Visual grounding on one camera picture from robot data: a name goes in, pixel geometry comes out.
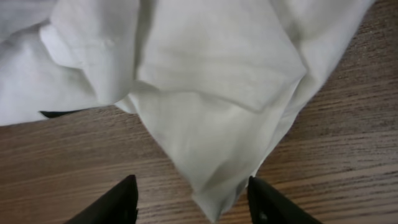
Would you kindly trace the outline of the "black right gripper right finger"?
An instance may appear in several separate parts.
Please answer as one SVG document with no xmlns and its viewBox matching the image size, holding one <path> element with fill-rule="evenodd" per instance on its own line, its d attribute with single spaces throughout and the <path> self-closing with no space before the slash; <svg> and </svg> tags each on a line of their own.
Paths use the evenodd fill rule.
<svg viewBox="0 0 398 224">
<path fill-rule="evenodd" d="M 250 176 L 247 191 L 253 224 L 322 224 L 260 178 Z"/>
</svg>

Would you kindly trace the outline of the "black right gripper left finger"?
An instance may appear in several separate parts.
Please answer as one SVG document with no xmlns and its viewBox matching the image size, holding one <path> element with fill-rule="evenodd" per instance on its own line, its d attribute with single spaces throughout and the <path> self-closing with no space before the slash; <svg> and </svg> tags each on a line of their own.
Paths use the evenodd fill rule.
<svg viewBox="0 0 398 224">
<path fill-rule="evenodd" d="M 135 224 L 138 215 L 135 175 L 129 175 L 65 224 Z"/>
</svg>

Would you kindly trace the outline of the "white t-shirt black print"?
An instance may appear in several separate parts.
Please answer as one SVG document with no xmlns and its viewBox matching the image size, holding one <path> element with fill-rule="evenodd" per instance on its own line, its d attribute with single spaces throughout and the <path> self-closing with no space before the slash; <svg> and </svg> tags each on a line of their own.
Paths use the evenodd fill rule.
<svg viewBox="0 0 398 224">
<path fill-rule="evenodd" d="M 215 222 L 323 86 L 372 0 L 1 2 L 1 124 L 115 105 Z"/>
</svg>

